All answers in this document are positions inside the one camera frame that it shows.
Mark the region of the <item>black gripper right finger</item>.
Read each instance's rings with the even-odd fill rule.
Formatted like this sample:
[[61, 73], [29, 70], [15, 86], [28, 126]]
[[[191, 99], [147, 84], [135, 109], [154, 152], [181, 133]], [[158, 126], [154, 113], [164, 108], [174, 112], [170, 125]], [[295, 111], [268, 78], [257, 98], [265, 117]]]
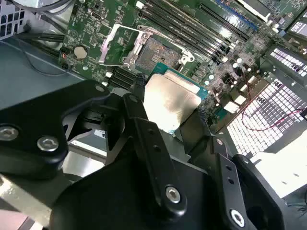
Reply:
[[204, 112], [195, 109], [180, 126], [189, 162], [213, 181], [213, 206], [224, 230], [285, 230], [283, 202], [245, 156], [231, 157], [210, 129]]

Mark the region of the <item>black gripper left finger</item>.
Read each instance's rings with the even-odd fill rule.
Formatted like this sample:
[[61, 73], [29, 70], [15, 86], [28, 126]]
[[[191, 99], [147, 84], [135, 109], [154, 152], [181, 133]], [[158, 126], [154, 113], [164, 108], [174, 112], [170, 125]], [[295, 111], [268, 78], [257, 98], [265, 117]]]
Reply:
[[111, 93], [94, 80], [1, 110], [0, 170], [31, 179], [51, 178], [68, 155], [68, 142], [98, 128], [107, 134], [110, 155], [136, 157], [142, 203], [163, 216], [186, 213], [186, 195], [141, 99], [133, 93]]

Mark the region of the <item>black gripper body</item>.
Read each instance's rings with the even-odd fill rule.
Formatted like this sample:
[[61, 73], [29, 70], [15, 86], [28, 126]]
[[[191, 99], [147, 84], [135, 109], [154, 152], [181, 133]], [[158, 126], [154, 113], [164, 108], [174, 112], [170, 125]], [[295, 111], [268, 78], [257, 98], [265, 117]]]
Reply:
[[173, 160], [188, 200], [185, 215], [167, 220], [136, 157], [125, 157], [69, 186], [52, 208], [52, 230], [222, 230], [215, 185], [200, 169]]

